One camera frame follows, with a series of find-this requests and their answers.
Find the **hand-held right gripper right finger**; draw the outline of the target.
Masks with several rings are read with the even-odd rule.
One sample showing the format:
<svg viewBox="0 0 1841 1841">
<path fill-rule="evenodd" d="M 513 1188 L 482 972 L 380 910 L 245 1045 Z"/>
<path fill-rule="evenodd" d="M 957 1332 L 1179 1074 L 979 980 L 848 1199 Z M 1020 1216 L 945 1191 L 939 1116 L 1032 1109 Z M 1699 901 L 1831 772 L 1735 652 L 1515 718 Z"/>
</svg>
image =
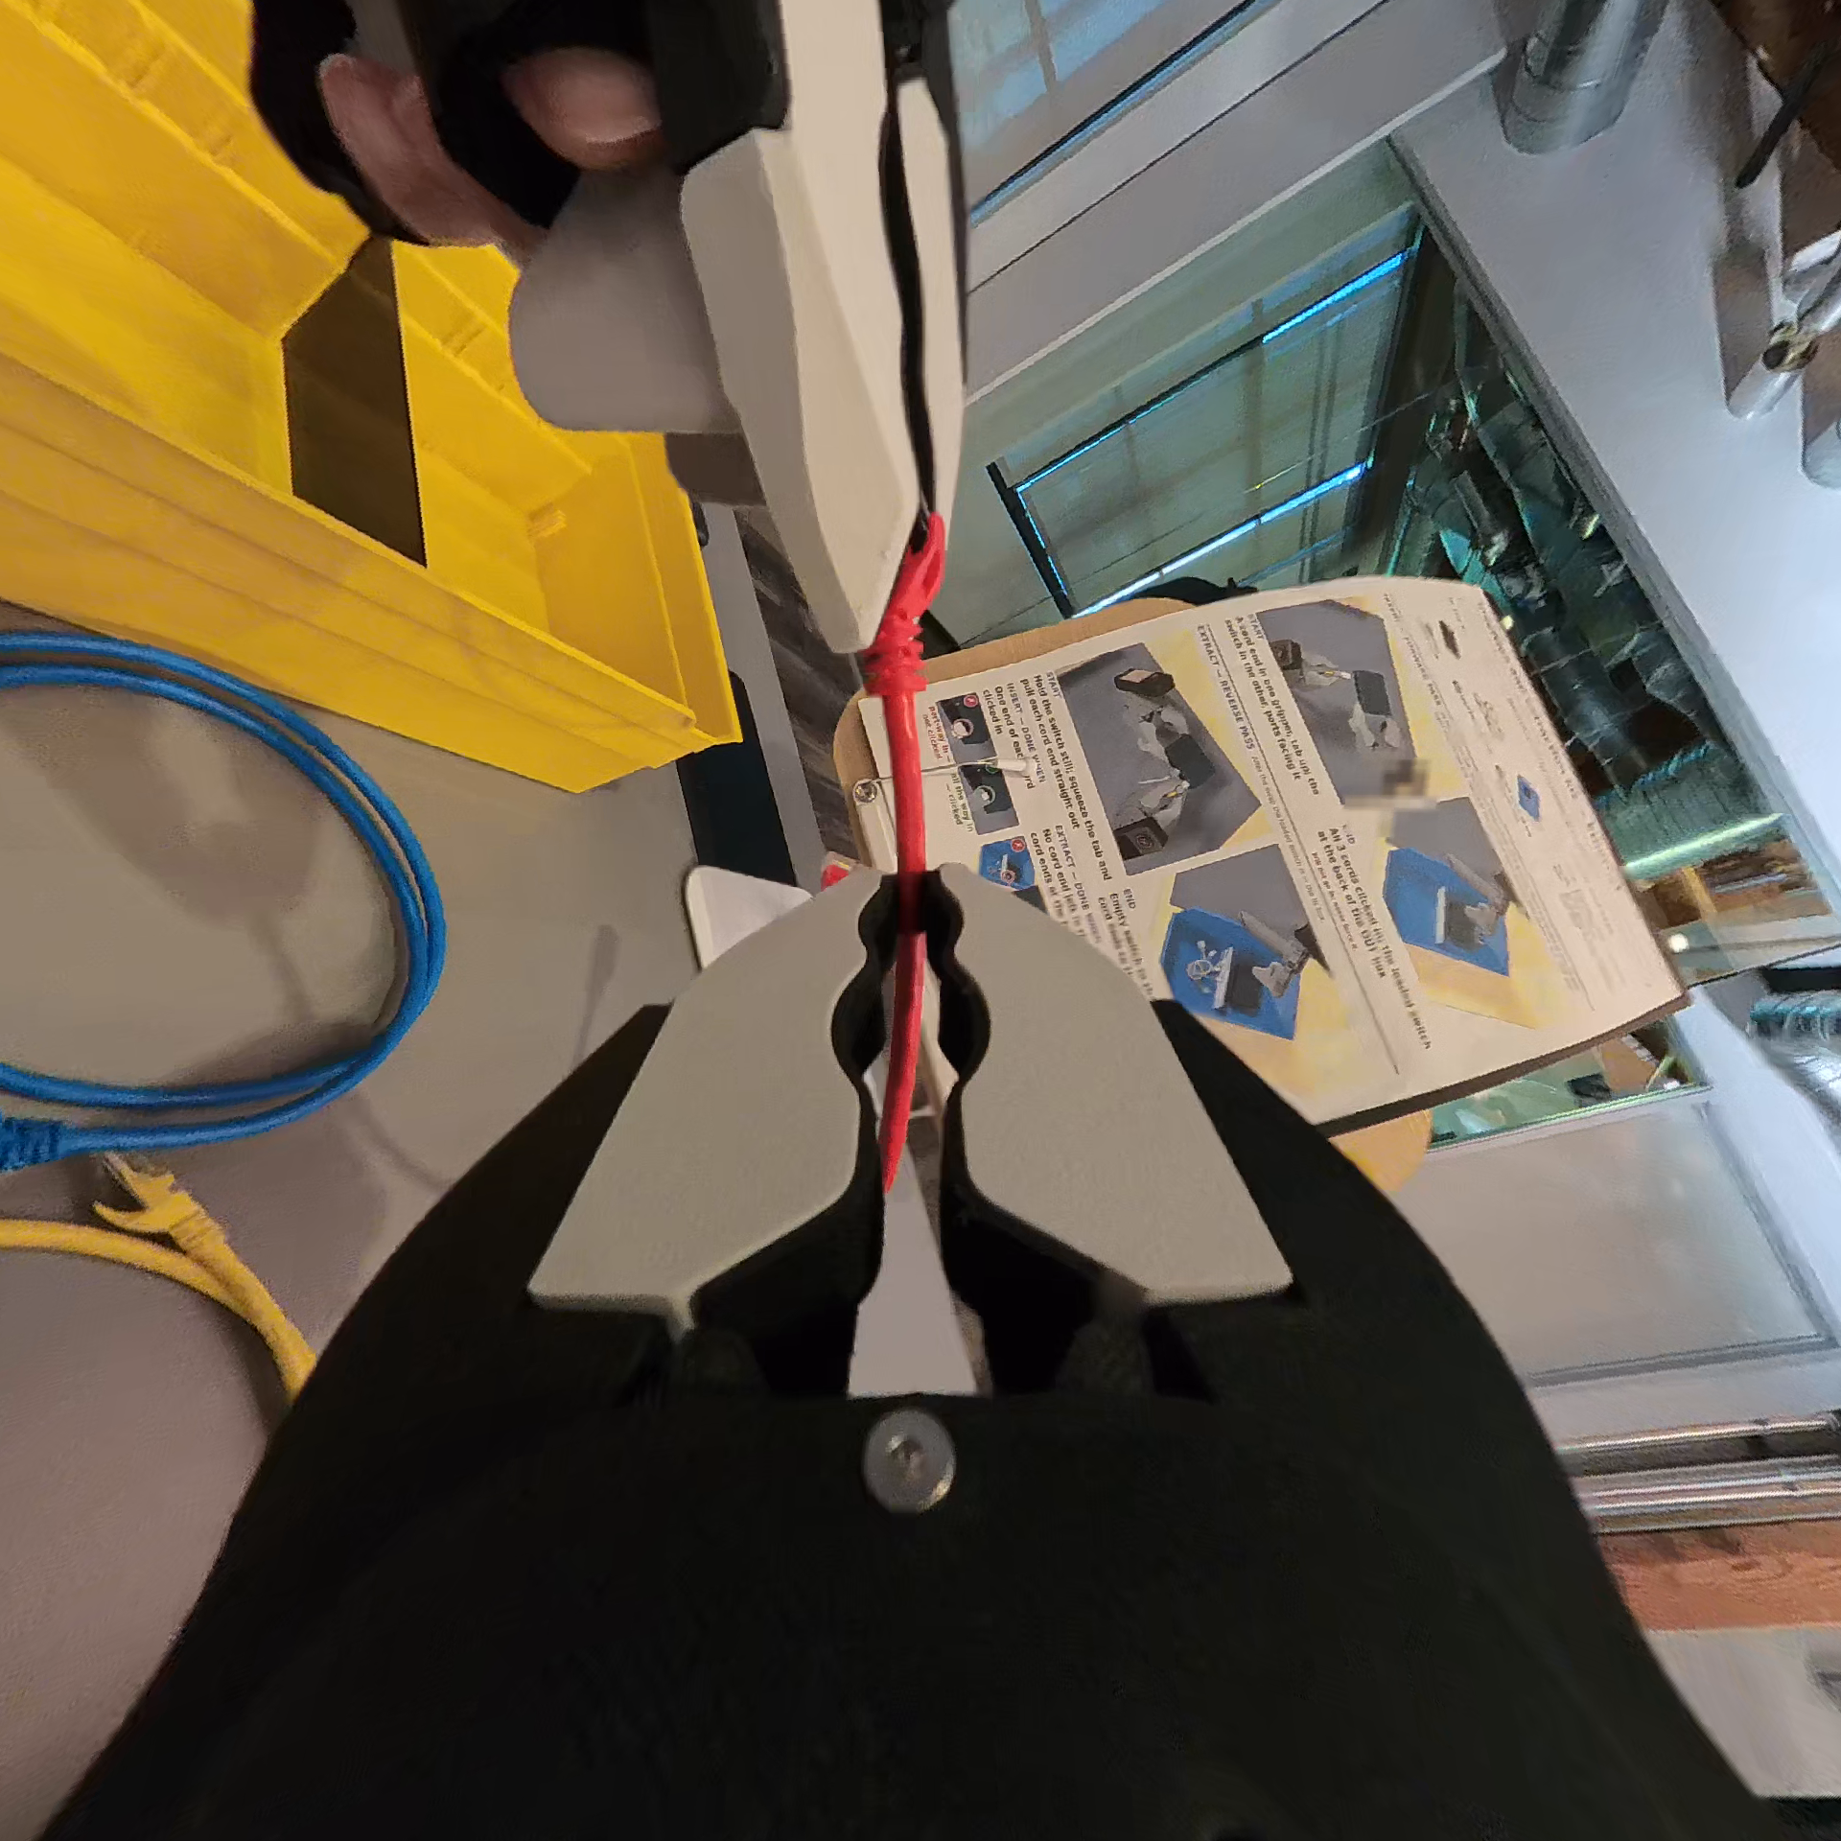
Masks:
<svg viewBox="0 0 1841 1841">
<path fill-rule="evenodd" d="M 1294 1273 L 1139 984 L 968 867 L 941 867 L 937 1041 L 977 1197 L 1146 1306 Z"/>
</svg>

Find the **yellow plastic bin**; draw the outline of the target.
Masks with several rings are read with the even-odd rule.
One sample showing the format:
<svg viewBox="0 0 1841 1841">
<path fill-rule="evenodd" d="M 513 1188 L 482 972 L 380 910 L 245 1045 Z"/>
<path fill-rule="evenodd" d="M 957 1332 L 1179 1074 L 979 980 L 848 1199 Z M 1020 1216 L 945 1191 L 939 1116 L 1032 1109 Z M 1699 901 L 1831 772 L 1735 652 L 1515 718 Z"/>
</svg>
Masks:
<svg viewBox="0 0 1841 1841">
<path fill-rule="evenodd" d="M 4 600 L 566 792 L 739 741 L 657 436 L 543 422 L 516 270 L 395 247 L 426 563 L 293 494 L 282 343 L 370 237 L 248 3 L 4 3 Z"/>
</svg>

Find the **wooden ceiling beam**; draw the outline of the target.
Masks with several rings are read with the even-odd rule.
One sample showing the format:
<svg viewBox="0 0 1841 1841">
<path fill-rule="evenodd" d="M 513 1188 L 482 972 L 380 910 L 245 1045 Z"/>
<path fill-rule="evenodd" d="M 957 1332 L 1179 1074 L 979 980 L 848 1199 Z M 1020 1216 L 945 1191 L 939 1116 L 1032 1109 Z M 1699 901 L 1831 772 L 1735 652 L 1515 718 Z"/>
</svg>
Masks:
<svg viewBox="0 0 1841 1841">
<path fill-rule="evenodd" d="M 1598 1554 L 1647 1632 L 1839 1624 L 1839 1519 L 1623 1532 Z"/>
</svg>

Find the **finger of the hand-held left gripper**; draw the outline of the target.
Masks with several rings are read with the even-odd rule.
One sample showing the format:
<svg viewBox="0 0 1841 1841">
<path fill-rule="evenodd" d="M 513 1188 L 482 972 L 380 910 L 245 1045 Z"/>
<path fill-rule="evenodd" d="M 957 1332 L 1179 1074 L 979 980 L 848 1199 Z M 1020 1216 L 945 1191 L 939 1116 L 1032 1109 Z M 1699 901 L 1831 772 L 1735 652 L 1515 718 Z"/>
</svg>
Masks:
<svg viewBox="0 0 1841 1841">
<path fill-rule="evenodd" d="M 922 504 L 952 521 L 965 418 L 957 152 L 920 72 L 891 86 L 891 264 L 901 306 L 901 393 Z"/>
<path fill-rule="evenodd" d="M 871 646 L 939 512 L 939 5 L 623 3 L 667 156 L 589 171 L 513 288 L 532 407 L 657 432 L 764 504 L 817 632 Z"/>
</svg>

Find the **printed instruction sheet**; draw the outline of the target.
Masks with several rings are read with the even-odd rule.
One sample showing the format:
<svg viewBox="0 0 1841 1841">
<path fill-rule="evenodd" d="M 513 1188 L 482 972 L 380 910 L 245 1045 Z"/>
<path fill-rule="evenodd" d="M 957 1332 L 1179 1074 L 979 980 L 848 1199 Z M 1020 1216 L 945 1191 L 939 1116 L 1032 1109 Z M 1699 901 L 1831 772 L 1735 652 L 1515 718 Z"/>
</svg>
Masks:
<svg viewBox="0 0 1841 1841">
<path fill-rule="evenodd" d="M 1687 1003 L 1477 586 L 1146 600 L 944 667 L 931 862 L 1032 899 L 1321 1128 Z"/>
</svg>

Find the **white stand base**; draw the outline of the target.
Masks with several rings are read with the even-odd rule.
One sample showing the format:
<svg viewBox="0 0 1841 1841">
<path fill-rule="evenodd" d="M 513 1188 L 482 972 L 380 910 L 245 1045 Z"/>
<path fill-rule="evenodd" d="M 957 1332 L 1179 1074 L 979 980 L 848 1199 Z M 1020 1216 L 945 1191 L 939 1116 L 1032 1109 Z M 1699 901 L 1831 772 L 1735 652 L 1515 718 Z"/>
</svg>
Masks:
<svg viewBox="0 0 1841 1841">
<path fill-rule="evenodd" d="M 709 966 L 779 920 L 794 913 L 810 893 L 716 865 L 693 865 L 684 881 L 684 907 L 693 936 L 697 969 Z"/>
</svg>

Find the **green tinted glass window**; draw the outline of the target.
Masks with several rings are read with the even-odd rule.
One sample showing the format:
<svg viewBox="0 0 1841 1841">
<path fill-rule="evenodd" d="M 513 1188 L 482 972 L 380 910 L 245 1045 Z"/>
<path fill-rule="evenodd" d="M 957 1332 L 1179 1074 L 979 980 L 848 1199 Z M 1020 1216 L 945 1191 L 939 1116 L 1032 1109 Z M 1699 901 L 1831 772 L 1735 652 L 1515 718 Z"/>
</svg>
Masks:
<svg viewBox="0 0 1841 1841">
<path fill-rule="evenodd" d="M 1167 572 L 1251 581 L 1347 532 L 1421 244 L 1396 206 L 987 465 L 979 611 L 1068 618 Z"/>
</svg>

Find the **black bin divider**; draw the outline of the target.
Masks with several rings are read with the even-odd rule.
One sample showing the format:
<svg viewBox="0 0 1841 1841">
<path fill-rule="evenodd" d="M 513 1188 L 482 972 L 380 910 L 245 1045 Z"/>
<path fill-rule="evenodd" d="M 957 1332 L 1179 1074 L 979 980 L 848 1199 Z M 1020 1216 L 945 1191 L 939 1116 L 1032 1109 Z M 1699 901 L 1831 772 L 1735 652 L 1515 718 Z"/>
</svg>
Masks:
<svg viewBox="0 0 1841 1841">
<path fill-rule="evenodd" d="M 359 242 L 282 356 L 293 494 L 426 563 L 395 244 Z"/>
</svg>

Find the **dark flat pad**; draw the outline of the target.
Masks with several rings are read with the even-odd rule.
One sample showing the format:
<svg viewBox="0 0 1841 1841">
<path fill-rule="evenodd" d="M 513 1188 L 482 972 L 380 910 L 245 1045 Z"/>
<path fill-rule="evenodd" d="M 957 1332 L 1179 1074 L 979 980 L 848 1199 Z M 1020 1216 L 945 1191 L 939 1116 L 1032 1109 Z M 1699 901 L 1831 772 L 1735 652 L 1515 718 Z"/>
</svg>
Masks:
<svg viewBox="0 0 1841 1841">
<path fill-rule="evenodd" d="M 794 858 L 755 739 L 705 748 L 678 761 L 695 865 L 796 885 Z"/>
</svg>

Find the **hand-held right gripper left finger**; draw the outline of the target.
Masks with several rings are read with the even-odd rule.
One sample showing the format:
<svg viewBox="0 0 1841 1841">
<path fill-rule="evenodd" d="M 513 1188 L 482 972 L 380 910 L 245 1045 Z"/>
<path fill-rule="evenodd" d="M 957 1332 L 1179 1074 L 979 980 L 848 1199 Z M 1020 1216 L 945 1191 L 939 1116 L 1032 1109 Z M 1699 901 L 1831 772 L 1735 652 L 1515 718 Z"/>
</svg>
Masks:
<svg viewBox="0 0 1841 1841">
<path fill-rule="evenodd" d="M 884 1039 L 885 879 L 733 942 L 670 1008 L 532 1279 L 555 1310 L 672 1332 L 853 1318 L 884 1261 L 865 1070 Z"/>
</svg>

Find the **person's left hand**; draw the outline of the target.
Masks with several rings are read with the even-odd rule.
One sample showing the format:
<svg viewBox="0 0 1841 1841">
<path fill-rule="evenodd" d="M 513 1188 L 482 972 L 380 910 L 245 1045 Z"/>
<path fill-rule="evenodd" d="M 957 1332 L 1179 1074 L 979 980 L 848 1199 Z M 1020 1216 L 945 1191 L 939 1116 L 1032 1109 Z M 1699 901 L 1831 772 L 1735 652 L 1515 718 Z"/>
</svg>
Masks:
<svg viewBox="0 0 1841 1841">
<path fill-rule="evenodd" d="M 493 247 L 521 264 L 543 231 L 469 176 L 440 143 L 417 74 L 354 55 L 324 58 L 319 99 L 372 196 L 434 247 Z M 606 51 L 564 48 L 521 61 L 504 89 L 524 123 L 564 161 L 619 171 L 666 157 L 650 74 Z"/>
</svg>

